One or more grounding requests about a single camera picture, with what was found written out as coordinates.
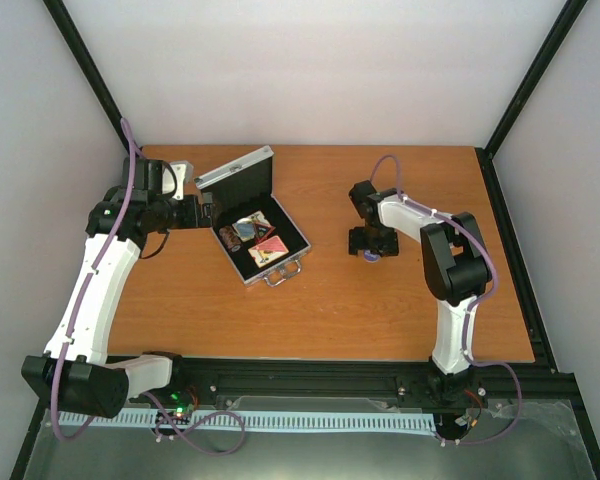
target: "white wall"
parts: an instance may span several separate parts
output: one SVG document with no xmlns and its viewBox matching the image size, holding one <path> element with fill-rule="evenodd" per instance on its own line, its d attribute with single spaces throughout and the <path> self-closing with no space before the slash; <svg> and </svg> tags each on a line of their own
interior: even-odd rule
<svg viewBox="0 0 600 480">
<path fill-rule="evenodd" d="M 41 1 L 0 1 L 0 479 L 35 406 L 20 376 L 78 273 L 122 146 Z"/>
<path fill-rule="evenodd" d="M 575 372 L 600 443 L 600 0 L 495 163 L 558 363 Z"/>
<path fill-rule="evenodd" d="M 147 143 L 484 145 L 564 0 L 68 0 Z"/>
</svg>

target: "small item in case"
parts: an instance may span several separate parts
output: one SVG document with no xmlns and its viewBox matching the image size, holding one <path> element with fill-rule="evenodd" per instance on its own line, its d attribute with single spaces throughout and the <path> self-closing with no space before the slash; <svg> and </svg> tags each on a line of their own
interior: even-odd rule
<svg viewBox="0 0 600 480">
<path fill-rule="evenodd" d="M 261 223 L 254 223 L 253 227 L 256 232 L 256 243 L 264 242 L 276 229 L 273 225 L 262 225 Z"/>
<path fill-rule="evenodd" d="M 240 239 L 233 232 L 231 227 L 222 227 L 218 231 L 218 233 L 220 234 L 220 238 L 222 238 L 222 243 L 224 243 L 224 246 L 227 248 L 227 250 L 229 250 L 232 253 L 235 253 L 238 250 L 240 250 Z"/>
<path fill-rule="evenodd" d="M 258 265 L 259 268 L 262 268 L 268 263 L 285 256 L 289 253 L 289 250 L 280 237 L 276 235 L 275 237 L 271 237 L 270 239 L 251 247 L 249 253 L 256 262 L 256 265 Z"/>
<path fill-rule="evenodd" d="M 248 217 L 241 218 L 233 224 L 233 229 L 243 242 L 253 240 L 254 237 L 257 241 L 258 237 L 260 236 L 260 230 L 262 228 L 269 229 L 270 227 L 271 224 L 260 210 L 252 215 L 249 215 Z"/>
</svg>

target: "wooden tabletop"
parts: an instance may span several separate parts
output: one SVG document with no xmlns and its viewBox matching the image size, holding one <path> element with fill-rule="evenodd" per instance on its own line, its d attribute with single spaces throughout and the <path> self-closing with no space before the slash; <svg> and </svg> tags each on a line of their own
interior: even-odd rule
<svg viewBox="0 0 600 480">
<path fill-rule="evenodd" d="M 148 146 L 150 158 L 189 160 L 195 175 L 258 146 Z M 475 215 L 498 268 L 497 294 L 476 316 L 478 359 L 531 362 L 533 354 L 474 150 L 470 147 L 273 146 L 274 193 L 312 244 L 303 271 L 279 287 L 249 288 L 208 229 L 173 231 L 157 257 L 138 261 L 116 313 L 109 352 L 166 350 L 206 357 L 426 360 L 436 302 L 420 245 L 400 235 L 400 255 L 367 263 L 347 253 L 362 225 L 347 193 L 376 160 L 399 156 L 403 188 L 441 211 Z M 374 184 L 394 186 L 385 162 Z M 189 193 L 196 192 L 193 182 Z M 150 239 L 146 251 L 159 243 Z"/>
</svg>

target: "white robotic arm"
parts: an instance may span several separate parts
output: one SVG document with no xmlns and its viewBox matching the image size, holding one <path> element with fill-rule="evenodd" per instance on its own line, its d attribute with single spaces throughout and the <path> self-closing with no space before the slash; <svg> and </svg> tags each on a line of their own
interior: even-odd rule
<svg viewBox="0 0 600 480">
<path fill-rule="evenodd" d="M 397 194 L 383 199 L 378 204 L 380 223 L 395 228 L 418 243 L 421 243 L 420 230 L 430 224 L 441 224 L 442 221 L 431 215 L 425 215 L 410 205 L 405 204 Z M 469 362 L 463 354 L 462 328 L 469 304 L 476 299 L 470 296 L 453 306 L 446 300 L 437 300 L 438 328 L 436 346 L 431 358 L 437 367 L 446 374 L 460 373 L 469 368 Z M 468 326 L 467 350 L 471 352 L 473 339 L 473 321 L 476 310 L 471 313 Z"/>
<path fill-rule="evenodd" d="M 425 279 L 438 304 L 437 338 L 431 360 L 443 375 L 467 370 L 466 357 L 471 355 L 476 309 L 472 309 L 468 318 L 466 315 L 469 305 L 484 293 L 490 280 L 484 259 L 467 239 L 461 241 L 446 222 L 427 213 L 426 207 L 405 201 L 395 189 L 377 192 L 371 182 L 366 181 L 356 184 L 349 197 L 365 219 L 364 227 L 354 228 L 349 233 L 349 253 L 364 250 L 379 256 L 397 255 L 395 230 L 423 245 Z M 470 229 L 483 243 L 472 215 L 460 214 L 454 221 Z M 462 246 L 463 251 L 454 255 L 452 245 Z M 465 321 L 466 341 L 463 340 Z"/>
<path fill-rule="evenodd" d="M 82 267 L 62 320 L 43 356 L 27 357 L 22 367 L 25 380 L 43 402 L 49 402 L 55 362 L 69 343 L 62 367 L 61 410 L 112 417 L 127 399 L 164 387 L 172 378 L 174 356 L 169 354 L 144 354 L 106 364 L 111 324 L 148 233 L 210 227 L 213 209 L 208 197 L 209 202 L 200 205 L 195 195 L 184 195 L 184 184 L 193 174 L 188 162 L 174 162 L 164 170 L 164 162 L 158 160 L 143 159 L 138 165 L 132 200 L 96 271 L 92 265 L 120 209 L 123 189 L 110 190 L 89 215 Z M 89 274 L 93 275 L 78 305 L 73 334 L 67 338 L 70 316 Z"/>
</svg>

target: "purple cable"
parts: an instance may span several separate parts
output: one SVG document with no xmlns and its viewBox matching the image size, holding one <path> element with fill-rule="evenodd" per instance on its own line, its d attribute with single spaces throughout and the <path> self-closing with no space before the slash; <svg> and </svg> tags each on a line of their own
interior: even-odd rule
<svg viewBox="0 0 600 480">
<path fill-rule="evenodd" d="M 131 201 L 131 193 L 133 191 L 133 182 L 135 180 L 136 173 L 136 153 L 144 158 L 144 155 L 137 147 L 134 139 L 133 132 L 131 131 L 131 126 L 126 119 L 122 118 L 120 120 L 120 124 L 122 125 L 122 131 L 127 137 L 129 141 L 129 178 L 127 179 L 127 187 L 124 193 L 124 198 L 122 200 L 122 206 L 120 211 L 118 212 L 118 216 L 107 236 L 100 252 L 96 256 L 95 260 L 91 264 L 91 268 L 96 271 L 98 265 L 102 261 L 103 257 L 107 253 L 109 249 L 109 245 L 113 241 L 118 228 L 120 228 L 120 223 L 122 223 L 122 219 L 124 218 L 124 214 L 127 211 L 127 207 L 129 206 L 129 202 Z M 78 295 L 76 295 L 76 301 L 73 304 L 73 308 L 71 309 L 71 315 L 69 316 L 69 323 L 67 324 L 67 338 L 71 338 L 73 335 L 73 330 L 76 325 L 76 320 L 78 319 L 78 313 L 80 312 L 80 306 L 84 301 L 84 297 L 87 293 L 87 288 L 89 288 L 89 284 L 93 278 L 93 272 L 87 273 L 85 275 L 82 285 L 80 286 L 80 290 L 78 291 Z M 66 436 L 60 430 L 60 421 L 59 421 L 59 412 L 58 412 L 58 394 L 60 391 L 60 377 L 62 375 L 62 367 L 64 366 L 64 361 L 67 358 L 67 351 L 69 350 L 70 342 L 65 342 L 62 344 L 62 348 L 60 349 L 60 355 L 58 355 L 58 360 L 56 362 L 55 371 L 53 372 L 53 379 L 51 381 L 51 426 L 53 428 L 53 433 L 56 438 L 61 441 L 70 441 L 78 438 L 89 426 L 89 424 L 93 421 L 93 417 L 89 417 L 84 424 L 80 426 L 80 428 L 73 434 Z"/>
<path fill-rule="evenodd" d="M 511 366 L 506 362 L 477 362 L 468 353 L 466 353 L 469 351 L 467 344 L 468 344 L 469 322 L 471 319 L 471 313 L 478 307 L 478 305 L 480 305 L 482 302 L 489 299 L 496 293 L 496 290 L 498 289 L 498 287 L 500 285 L 500 279 L 498 278 L 498 272 L 496 271 L 496 267 L 493 263 L 493 260 L 489 256 L 489 253 L 487 252 L 486 248 L 478 241 L 477 238 L 475 238 L 473 235 L 471 235 L 471 233 L 469 233 L 465 228 L 463 228 L 457 222 L 453 221 L 449 216 L 443 215 L 442 213 L 439 213 L 437 210 L 433 210 L 425 205 L 422 205 L 421 203 L 416 202 L 415 200 L 410 200 L 408 197 L 403 195 L 402 189 L 400 188 L 400 184 L 401 184 L 401 180 L 402 180 L 402 169 L 400 167 L 400 161 L 398 160 L 398 158 L 395 155 L 384 155 L 383 157 L 381 157 L 378 160 L 378 162 L 376 163 L 375 167 L 373 167 L 373 171 L 371 172 L 370 180 L 373 181 L 373 177 L 375 176 L 376 171 L 380 167 L 380 164 L 387 158 L 393 158 L 393 160 L 396 163 L 396 191 L 398 194 L 398 198 L 400 198 L 400 200 L 402 200 L 402 202 L 405 205 L 409 205 L 411 208 L 419 211 L 423 215 L 433 216 L 434 218 L 449 224 L 455 230 L 457 230 L 459 233 L 461 233 L 467 240 L 469 240 L 469 242 L 471 242 L 471 244 L 478 250 L 478 252 L 480 252 L 480 255 L 482 255 L 485 263 L 487 264 L 487 268 L 491 272 L 491 278 L 493 280 L 493 284 L 492 284 L 491 288 L 489 289 L 489 291 L 487 293 L 481 295 L 480 297 L 477 297 L 475 300 L 470 302 L 469 305 L 467 306 L 467 311 L 465 313 L 464 321 L 462 324 L 462 354 L 464 355 L 466 360 L 474 367 L 482 368 L 482 367 L 500 366 L 500 367 L 506 368 L 507 371 L 511 374 L 513 383 L 516 386 L 516 396 L 518 397 L 518 410 L 516 411 L 516 415 L 513 418 L 512 422 L 500 433 L 497 433 L 491 437 L 488 437 L 488 438 L 485 438 L 482 440 L 474 440 L 474 441 L 470 441 L 470 442 L 460 442 L 459 445 L 482 445 L 485 443 L 489 443 L 493 440 L 502 438 L 505 435 L 507 435 L 508 433 L 510 433 L 514 429 L 514 427 L 518 424 L 518 422 L 520 421 L 520 415 L 522 413 L 522 388 L 520 387 L 520 381 L 518 380 L 518 376 L 516 375 L 516 372 L 514 372 L 513 368 L 511 368 Z M 436 433 L 436 438 L 438 438 L 438 440 L 443 441 L 443 442 L 446 441 L 446 439 L 442 438 L 438 433 Z"/>
<path fill-rule="evenodd" d="M 200 420 L 198 420 L 196 423 L 191 425 L 186 430 L 180 430 L 180 428 L 178 428 L 178 426 L 175 424 L 175 422 L 171 418 L 171 415 L 169 415 L 167 410 L 162 406 L 162 403 L 160 403 L 160 401 L 155 397 L 155 395 L 153 395 L 151 392 L 144 392 L 142 395 L 147 397 L 149 400 L 151 400 L 155 404 L 155 406 L 158 408 L 160 413 L 162 413 L 163 420 L 166 420 L 166 422 L 171 426 L 171 428 L 173 428 L 173 431 L 176 432 L 176 435 L 178 435 L 184 442 L 187 443 L 187 445 L 192 447 L 194 450 L 197 450 L 198 452 L 204 453 L 205 455 L 210 455 L 212 457 L 222 457 L 224 455 L 231 455 L 232 453 L 237 452 L 240 449 L 240 447 L 242 447 L 242 445 L 244 444 L 244 440 L 245 440 L 246 433 L 247 433 L 246 425 L 245 425 L 242 417 L 240 417 L 236 413 L 227 412 L 227 411 L 213 412 L 213 413 L 210 413 L 209 415 L 205 415 L 204 417 L 202 417 Z M 189 440 L 186 437 L 186 435 L 193 432 L 200 425 L 208 422 L 212 418 L 219 417 L 222 415 L 226 415 L 227 417 L 233 418 L 236 422 L 238 422 L 238 425 L 240 425 L 240 439 L 229 450 L 224 450 L 222 452 L 206 450 L 206 449 L 202 448 L 201 446 L 196 445 L 195 443 L 193 443 L 191 440 Z"/>
</svg>

